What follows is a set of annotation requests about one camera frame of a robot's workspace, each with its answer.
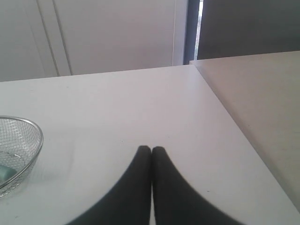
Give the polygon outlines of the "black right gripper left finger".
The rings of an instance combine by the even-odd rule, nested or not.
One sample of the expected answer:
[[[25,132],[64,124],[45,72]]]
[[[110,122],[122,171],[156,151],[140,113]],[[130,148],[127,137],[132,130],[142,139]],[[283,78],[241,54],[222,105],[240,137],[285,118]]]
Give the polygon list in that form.
[[[112,189],[70,225],[148,225],[151,211],[151,149],[139,146]]]

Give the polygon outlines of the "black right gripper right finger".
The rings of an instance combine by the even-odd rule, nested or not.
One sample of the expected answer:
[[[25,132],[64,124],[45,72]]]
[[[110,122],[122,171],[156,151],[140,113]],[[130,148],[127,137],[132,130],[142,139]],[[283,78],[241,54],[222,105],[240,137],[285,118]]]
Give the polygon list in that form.
[[[152,189],[157,225],[239,225],[199,195],[163,147],[152,149]]]

